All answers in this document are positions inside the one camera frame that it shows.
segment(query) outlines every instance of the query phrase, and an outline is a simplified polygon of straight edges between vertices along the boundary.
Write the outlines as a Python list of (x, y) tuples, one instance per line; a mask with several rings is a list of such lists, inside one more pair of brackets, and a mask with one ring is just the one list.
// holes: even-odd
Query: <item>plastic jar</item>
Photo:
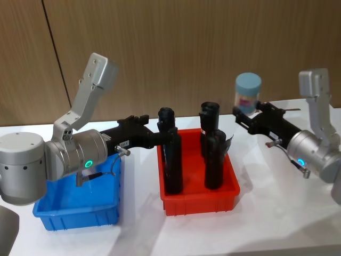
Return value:
[(236, 78), (236, 97), (234, 105), (245, 115), (252, 115), (256, 110), (262, 79), (254, 73), (242, 73)]

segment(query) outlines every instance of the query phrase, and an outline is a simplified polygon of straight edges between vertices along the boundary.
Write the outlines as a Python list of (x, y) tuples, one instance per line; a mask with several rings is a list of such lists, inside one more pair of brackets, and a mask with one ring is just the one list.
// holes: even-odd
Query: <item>red plastic bin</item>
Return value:
[(200, 129), (179, 130), (182, 138), (183, 191), (177, 195), (165, 192), (164, 168), (161, 146), (158, 146), (160, 195), (167, 216), (203, 212), (230, 211), (240, 187), (229, 156), (224, 163), (224, 181), (219, 189), (210, 190), (204, 185), (205, 163), (200, 153)]

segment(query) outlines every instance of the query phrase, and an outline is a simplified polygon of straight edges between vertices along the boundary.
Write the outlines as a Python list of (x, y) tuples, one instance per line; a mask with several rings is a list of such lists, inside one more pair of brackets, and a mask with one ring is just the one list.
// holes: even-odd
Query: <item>black cylinder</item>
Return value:
[(223, 184), (226, 134), (220, 130), (205, 136), (205, 187), (217, 189)]
[(158, 115), (159, 131), (172, 134), (171, 142), (162, 146), (162, 160), (165, 163), (164, 182), (166, 193), (179, 194), (183, 189), (181, 137), (177, 133), (174, 111), (171, 108), (161, 108)]
[(200, 116), (200, 145), (201, 155), (205, 157), (205, 134), (218, 129), (219, 125), (219, 104), (215, 102), (204, 102), (201, 104)]

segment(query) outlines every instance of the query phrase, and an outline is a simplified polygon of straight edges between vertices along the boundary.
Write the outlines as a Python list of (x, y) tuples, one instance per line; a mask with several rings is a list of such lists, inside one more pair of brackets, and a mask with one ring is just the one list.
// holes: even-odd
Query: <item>white table surface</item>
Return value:
[[(300, 108), (287, 112), (285, 118), (301, 129), (310, 129), (304, 100), (274, 104)], [(331, 108), (332, 123), (339, 133), (340, 114), (341, 109)], [(46, 231), (33, 216), (33, 205), (13, 206), (0, 199), (0, 205), (20, 216), (20, 231), (10, 255), (258, 255), (257, 251), (265, 255), (268, 250), (279, 251), (266, 255), (312, 255), (319, 248), (323, 248), (320, 255), (328, 255), (341, 250), (341, 207), (330, 196), (331, 185), (314, 174), (303, 179), (280, 149), (264, 145), (270, 139), (248, 134), (234, 120), (232, 115), (222, 115), (219, 122), (227, 136), (234, 134), (229, 155), (241, 192), (233, 211), (166, 217), (156, 149), (134, 148), (123, 160), (121, 218), (116, 226)], [(147, 127), (156, 132), (156, 122), (151, 119)], [(116, 125), (89, 123), (81, 131)], [(176, 126), (198, 128), (200, 119), (177, 118)], [(48, 141), (52, 125), (2, 127), (0, 135), (18, 131), (35, 132)]]

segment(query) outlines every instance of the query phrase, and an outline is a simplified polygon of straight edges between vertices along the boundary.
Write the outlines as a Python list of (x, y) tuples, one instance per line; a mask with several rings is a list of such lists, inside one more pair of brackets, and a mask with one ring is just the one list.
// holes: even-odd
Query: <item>wooden wall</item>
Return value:
[[(66, 99), (61, 97), (65, 94), (40, 1), (29, 2), (35, 5), (24, 6), (24, 1), (11, 4), (18, 9), (13, 23), (24, 26), (40, 19), (42, 23), (35, 25), (35, 29), (44, 32), (23, 32), (15, 25), (10, 31), (22, 33), (20, 41), (28, 41), (37, 52), (26, 59), (15, 83), (10, 78), (7, 82), (0, 78), (0, 83), (21, 86), (30, 79), (30, 84), (37, 86), (32, 82), (35, 79), (30, 68), (35, 63), (33, 57), (43, 57), (38, 61), (41, 69), (37, 73), (50, 81), (41, 83), (50, 89), (32, 88), (25, 94), (31, 93), (31, 97), (35, 93), (46, 94), (51, 106), (62, 105), (56, 102)], [(155, 117), (162, 106), (172, 107), (177, 116), (197, 115), (204, 101), (216, 101), (223, 113), (230, 113), (234, 80), (245, 71), (261, 75), (261, 100), (299, 98), (299, 71), (320, 67), (329, 68), (332, 104), (341, 107), (339, 0), (43, 0), (43, 3), (71, 101), (92, 52), (105, 55), (120, 66), (117, 83), (101, 100), (94, 120), (142, 114)], [(34, 11), (36, 17), (30, 18), (24, 12), (27, 9)], [(37, 37), (39, 44), (33, 43)], [(43, 45), (48, 45), (51, 51), (41, 52)], [(6, 56), (6, 50), (0, 51), (2, 58)], [(7, 73), (15, 70), (14, 65), (5, 68)], [(50, 98), (51, 92), (60, 96)], [(56, 114), (56, 109), (46, 111)], [(20, 121), (40, 122), (29, 115)], [(46, 122), (51, 120), (52, 116), (46, 117)]]
[(1, 0), (0, 125), (51, 123), (68, 109), (41, 0)]

